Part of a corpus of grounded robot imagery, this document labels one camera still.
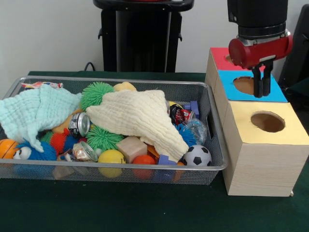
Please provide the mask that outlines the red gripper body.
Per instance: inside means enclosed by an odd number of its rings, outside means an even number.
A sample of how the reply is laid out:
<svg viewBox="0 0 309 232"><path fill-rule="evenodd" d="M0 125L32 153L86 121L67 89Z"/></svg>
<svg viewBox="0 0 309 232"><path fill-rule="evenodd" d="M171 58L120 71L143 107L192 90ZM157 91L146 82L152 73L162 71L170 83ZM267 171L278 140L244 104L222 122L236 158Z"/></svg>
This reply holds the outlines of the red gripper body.
<svg viewBox="0 0 309 232"><path fill-rule="evenodd" d="M229 56L236 66L250 69L268 60L286 57L292 50L293 37L285 35L268 39L232 39L228 46Z"/></svg>

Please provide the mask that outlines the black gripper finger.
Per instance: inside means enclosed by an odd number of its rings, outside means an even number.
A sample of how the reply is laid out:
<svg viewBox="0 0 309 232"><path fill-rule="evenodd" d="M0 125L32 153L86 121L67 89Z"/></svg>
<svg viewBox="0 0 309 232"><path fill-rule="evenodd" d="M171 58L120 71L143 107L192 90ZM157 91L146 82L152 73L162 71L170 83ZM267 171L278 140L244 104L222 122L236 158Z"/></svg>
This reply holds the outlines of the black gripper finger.
<svg viewBox="0 0 309 232"><path fill-rule="evenodd" d="M268 96L270 94L271 87L271 72L273 70L273 61L267 60L264 63L263 71L263 96Z"/></svg>
<svg viewBox="0 0 309 232"><path fill-rule="evenodd" d="M261 72L258 66L252 68L253 73L253 93L256 98L263 96L263 82L261 78Z"/></svg>

